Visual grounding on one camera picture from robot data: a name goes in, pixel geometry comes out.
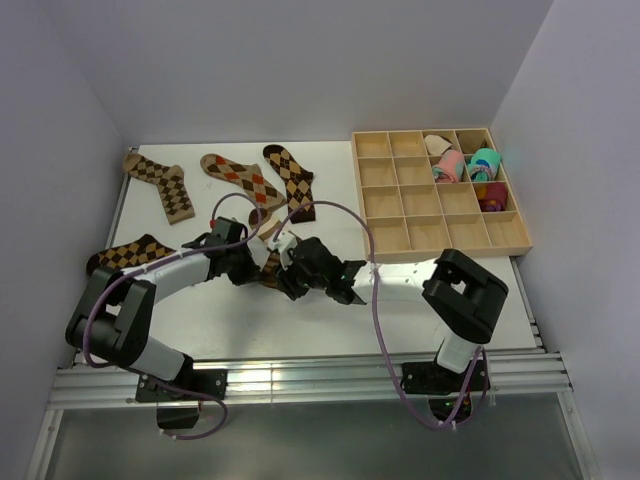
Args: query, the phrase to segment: brown argyle sock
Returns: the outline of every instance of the brown argyle sock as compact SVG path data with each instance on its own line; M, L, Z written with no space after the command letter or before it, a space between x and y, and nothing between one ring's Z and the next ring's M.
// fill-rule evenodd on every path
M260 214L262 215L262 222L258 230L258 238L267 243L282 222L264 208L260 209ZM254 230L258 226L258 213L255 208L251 210L249 214L249 226L251 230ZM278 265L280 265L280 254L278 252L271 252L267 263L264 264L260 272L260 283L262 285L269 288L278 288L275 276L275 267Z
M238 185L262 208L274 211L285 203L282 194L264 178L258 165L242 165L210 153L200 159L200 166L207 175Z
M124 158L122 167L133 178L156 186L169 225L195 216L184 186L184 172L178 165L166 167L140 154L130 153Z
M301 204L313 201L311 194L313 172L302 168L289 151L280 145L267 145L264 147L262 155L284 180L289 213ZM291 223L313 222L315 219L316 209L310 205L291 217Z
M91 255L87 261L87 274L91 275L98 267L111 267L118 270L137 267L158 258L171 255L175 250L165 247L152 235L146 234L135 242L111 247Z

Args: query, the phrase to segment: sock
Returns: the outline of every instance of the sock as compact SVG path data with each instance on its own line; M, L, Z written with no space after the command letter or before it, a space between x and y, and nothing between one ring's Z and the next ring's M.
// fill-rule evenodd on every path
M424 137L424 145L429 155L444 155L452 147L449 140L439 135L427 135Z
M169 225L195 216L184 186L184 172L178 165L166 167L140 154L130 153L124 158L122 167L133 178L157 187Z
M91 275L98 267L111 267L118 270L137 267L158 258L171 255L175 250L165 247L152 235L146 234L135 242L111 247L91 255L87 261L87 274Z
M210 177L238 185L262 208L274 211L285 203L282 194L264 178L256 164L242 165L210 153L200 159L200 166Z
M262 215L262 223L258 229L257 236L260 240L267 243L273 234L276 233L276 230L282 222L264 208L260 209L260 214ZM256 226L258 226L258 213L255 208L249 213L249 226L251 230L254 230ZM278 288L275 276L275 267L278 265L280 265L280 254L278 252L271 252L267 263L264 264L260 272L260 283L262 285L269 288Z
M289 213L301 204L313 201L313 195L311 194L313 172L302 168L289 151L280 145L264 147L262 155L280 178L284 180ZM291 218L291 223L313 222L315 219L315 206L310 205L296 213Z

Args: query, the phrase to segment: white table surface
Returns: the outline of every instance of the white table surface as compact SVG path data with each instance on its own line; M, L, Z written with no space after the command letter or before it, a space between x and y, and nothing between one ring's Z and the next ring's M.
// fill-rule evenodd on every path
M144 145L140 153L164 165L180 165L196 210L195 218L170 226L155 186L131 179L122 206L114 245L131 242L145 233L177 248L209 230L215 202L226 193L242 192L230 183L205 175L200 158L217 153L243 164L257 163L264 176L281 192L284 184L262 158L266 143ZM283 142L299 163L315 173L316 200L339 202L358 212L355 174L349 142ZM221 207L223 216L246 222L252 206L233 198ZM317 221L297 224L301 237L316 235L341 259L364 256L360 226L345 213L327 206L316 209ZM286 215L286 207L277 212ZM268 253L254 240L257 263ZM508 257L478 259L509 286L489 350L535 348L535 340ZM391 352L435 352L446 326L425 302L380 304L380 319ZM233 286L218 278L184 289L155 306L151 335L197 359L258 359L366 355L379 353L370 306L343 306L319 291L296 302L259 284Z

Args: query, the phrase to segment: wooden organizer tray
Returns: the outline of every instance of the wooden organizer tray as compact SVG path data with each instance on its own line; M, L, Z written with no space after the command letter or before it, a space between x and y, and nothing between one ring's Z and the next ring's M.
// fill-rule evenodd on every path
M482 213L476 190L490 182L471 182L465 170L460 183L436 184L424 137L447 138L466 163L475 150L495 148L486 128L356 132L351 145L360 213L373 231L376 259L413 262L434 258L445 248L470 256L522 255L531 240L511 185L501 165L495 182L507 187L506 211ZM369 242L365 236L367 255Z

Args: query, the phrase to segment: white wall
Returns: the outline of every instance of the white wall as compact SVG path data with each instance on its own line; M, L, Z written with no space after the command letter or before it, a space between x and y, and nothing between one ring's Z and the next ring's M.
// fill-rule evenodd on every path
M131 143L487 125L552 0L40 0Z
M640 3L556 0L493 124L522 276L606 478L640 476Z
M0 3L0 478L22 478L123 144L31 0Z

